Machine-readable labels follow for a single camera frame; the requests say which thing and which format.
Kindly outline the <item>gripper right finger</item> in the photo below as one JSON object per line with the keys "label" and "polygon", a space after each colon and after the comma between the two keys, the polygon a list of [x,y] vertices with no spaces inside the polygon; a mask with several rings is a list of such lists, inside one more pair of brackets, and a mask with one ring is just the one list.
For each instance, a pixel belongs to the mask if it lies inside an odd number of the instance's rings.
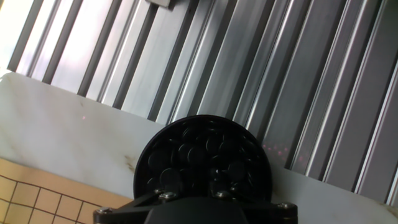
{"label": "gripper right finger", "polygon": [[219,190],[214,198],[232,202],[243,212],[247,223],[297,224],[298,206],[290,202],[271,203],[245,196],[237,191]]}

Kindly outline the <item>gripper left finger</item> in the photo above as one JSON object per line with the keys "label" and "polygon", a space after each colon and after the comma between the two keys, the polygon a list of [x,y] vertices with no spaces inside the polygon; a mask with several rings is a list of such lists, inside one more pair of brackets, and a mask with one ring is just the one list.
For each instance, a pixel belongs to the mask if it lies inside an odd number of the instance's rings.
{"label": "gripper left finger", "polygon": [[119,208],[101,207],[93,212],[93,223],[144,223],[158,205],[179,199],[175,192],[156,189]]}

